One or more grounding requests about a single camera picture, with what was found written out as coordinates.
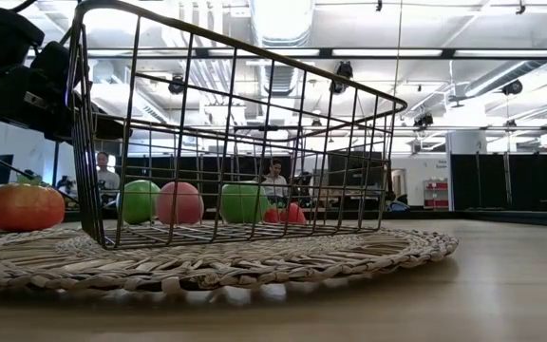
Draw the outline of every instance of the pink ball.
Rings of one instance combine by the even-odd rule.
[[[161,223],[170,224],[195,224],[201,220],[204,214],[204,200],[195,186],[187,182],[179,182],[177,200],[179,205],[175,207],[175,183],[167,183],[161,188],[156,197],[156,211]]]

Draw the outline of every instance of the red fruit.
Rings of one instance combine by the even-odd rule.
[[[195,224],[201,220],[204,215],[204,200],[199,194],[198,189],[188,182],[179,182],[177,190],[177,199],[179,205],[175,207],[175,183],[167,183],[161,188],[156,197],[156,212],[161,223],[170,224]]]
[[[278,212],[277,208],[269,208],[265,212],[265,216],[263,217],[263,221],[267,223],[278,223]]]
[[[0,186],[0,229],[20,233],[43,230],[63,221],[65,200],[56,190],[28,184]]]
[[[303,210],[299,208],[299,206],[296,203],[291,203],[288,214],[286,210],[282,211],[280,213],[280,221],[288,223],[307,223],[308,221],[305,219],[305,215],[303,215]]]

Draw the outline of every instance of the security camera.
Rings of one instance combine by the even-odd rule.
[[[434,124],[434,118],[432,117],[432,113],[426,112],[422,115],[415,117],[415,123],[413,124],[413,126],[427,127],[432,124]]]
[[[172,75],[172,82],[168,85],[168,91],[173,95],[179,95],[185,89],[182,75]]]
[[[351,67],[351,63],[349,61],[342,61],[341,63],[339,63],[339,66],[334,73],[338,76],[345,77],[348,80],[351,80],[353,78],[353,68]],[[341,95],[346,91],[347,88],[348,85],[334,81],[330,82],[330,91],[333,95]]]
[[[505,96],[518,95],[518,94],[520,94],[520,92],[522,92],[522,83],[519,80],[515,80],[514,82],[512,82],[508,85],[505,85],[501,89],[501,92]]]

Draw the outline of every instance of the white ceiling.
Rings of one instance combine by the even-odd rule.
[[[180,3],[194,6],[193,23],[199,22],[199,2],[193,1],[128,1],[160,14],[167,14],[171,4]],[[211,6],[221,1],[223,7],[222,32],[233,38],[251,43],[250,14],[248,2],[242,0],[207,1]],[[547,0],[525,0],[526,11],[515,15],[519,0],[411,0],[403,5],[403,20],[400,25],[400,0],[384,0],[382,11],[375,10],[376,1],[363,0],[315,0],[311,34],[308,47],[326,48],[541,48],[542,40],[547,38]],[[11,8],[19,1],[0,1],[0,7]],[[76,1],[56,0],[39,1],[22,14],[26,15],[35,25],[46,33],[46,41],[59,40],[68,28],[69,17],[73,13]],[[95,10],[85,18],[86,26],[96,20],[99,27],[109,29],[90,29],[88,34],[89,48],[129,48],[133,37],[127,33],[133,29],[133,22],[127,18],[108,20],[110,13],[106,10]],[[209,18],[215,14],[210,11]],[[283,18],[277,19],[280,25],[288,25]],[[140,46],[144,48],[165,48],[161,38],[161,27],[146,25],[141,32]],[[129,67],[130,61],[109,60],[116,70]],[[338,61],[311,61],[316,67],[334,71]],[[394,81],[398,97],[409,103],[409,108],[419,104],[432,92],[451,83],[448,61],[407,61],[395,60],[357,60],[351,61],[354,80],[366,86],[371,86],[387,93],[394,92]],[[453,82],[468,83],[474,81],[503,61],[455,61],[452,63]],[[236,73],[237,93],[247,97],[258,97],[257,67],[247,66],[246,61],[238,62]],[[178,60],[139,60],[137,70],[152,73],[170,79],[174,73],[183,73],[183,67]],[[315,84],[309,84],[306,91],[304,108],[307,110],[328,111],[328,83],[321,78]],[[489,93],[470,100],[471,103],[484,105],[489,124],[502,124],[506,118],[520,118],[521,114],[531,113],[547,105],[547,66],[542,67],[522,78],[525,90],[518,96],[506,98],[499,93]],[[98,94],[93,99],[101,101],[111,114],[125,115],[127,88],[124,97],[123,85],[99,85]],[[181,107],[180,95],[171,95],[165,85],[151,85],[145,81],[140,84],[141,95],[149,102],[165,111],[169,118]],[[203,94],[190,93],[187,108],[195,110],[207,105]],[[374,98],[361,95],[361,105],[366,113],[374,110]],[[259,105],[247,104],[246,117],[252,118],[259,114]],[[351,116],[352,94],[336,97],[332,105],[335,116]],[[404,123],[412,125],[412,116],[408,113]],[[543,118],[532,117],[529,120],[518,121],[519,125],[547,124],[547,114]]]

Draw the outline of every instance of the white pillar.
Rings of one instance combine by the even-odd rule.
[[[486,153],[486,135],[483,130],[461,130],[446,134],[447,154]]]
[[[453,165],[451,155],[486,153],[486,135],[483,130],[460,130],[446,133],[446,160],[448,163],[448,205],[455,210],[453,199]]]

